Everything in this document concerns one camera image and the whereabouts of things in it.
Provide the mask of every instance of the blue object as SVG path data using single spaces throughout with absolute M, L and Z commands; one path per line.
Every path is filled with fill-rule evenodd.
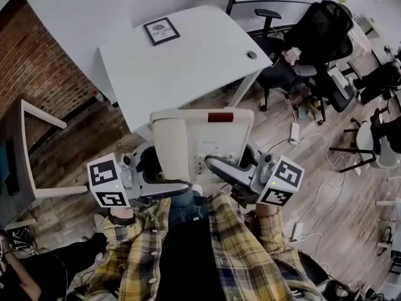
M 0 144 L 0 181 L 4 181 L 9 175 L 6 143 Z

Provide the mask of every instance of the mesh chair back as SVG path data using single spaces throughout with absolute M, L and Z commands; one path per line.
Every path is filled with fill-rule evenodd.
M 352 27 L 351 17 L 337 3 L 313 3 L 284 35 L 284 41 L 288 48 L 298 47 L 302 51 L 300 64 L 324 64 L 352 53 L 352 43 L 347 36 Z

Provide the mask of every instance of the person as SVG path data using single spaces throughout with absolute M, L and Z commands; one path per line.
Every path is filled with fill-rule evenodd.
M 288 245 L 277 207 L 256 206 L 258 240 L 229 195 L 193 190 L 142 213 L 110 210 L 110 256 L 90 280 L 88 300 L 282 301 L 294 300 L 292 290 L 321 299 Z
M 401 49 L 398 50 L 396 57 L 401 60 Z M 399 86 L 401 77 L 392 63 L 387 62 L 376 68 L 369 75 L 363 76 L 362 79 L 351 79 L 350 83 L 358 90 L 358 101 L 362 105 L 366 105 L 383 92 L 386 92 L 389 87 Z
M 98 216 L 97 226 L 101 224 Z M 106 248 L 106 236 L 98 228 L 99 232 L 87 241 L 21 260 L 14 255 L 6 236 L 0 235 L 3 261 L 7 263 L 0 277 L 0 300 L 64 300 L 74 276 L 91 267 L 97 254 Z

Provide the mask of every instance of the grey desk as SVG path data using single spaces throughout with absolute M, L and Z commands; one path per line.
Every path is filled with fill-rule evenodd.
M 11 108 L 0 121 L 0 144 L 7 140 L 10 140 L 13 143 L 16 176 L 19 185 L 19 191 L 13 196 L 9 196 L 5 183 L 1 183 L 0 225 L 3 227 L 26 209 L 35 199 L 86 193 L 88 191 L 86 186 L 54 189 L 36 188 L 33 181 L 31 166 L 29 165 L 28 150 L 26 147 L 25 112 L 62 129 L 67 127 L 67 124 L 62 122 L 60 119 L 45 113 L 21 99 L 13 103 Z

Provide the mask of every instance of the shirt sleeve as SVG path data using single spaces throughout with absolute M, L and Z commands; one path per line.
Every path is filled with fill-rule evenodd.
M 135 224 L 122 226 L 105 221 L 108 259 L 98 266 L 90 280 L 89 298 L 100 293 L 118 290 L 124 271 L 127 269 L 128 256 L 132 242 L 142 232 L 143 220 L 137 218 Z
M 259 218 L 259 222 L 261 225 L 260 239 L 270 257 L 288 263 L 306 276 L 299 260 L 298 251 L 288 245 L 289 241 L 283 233 L 281 211 L 278 210 L 274 215 Z

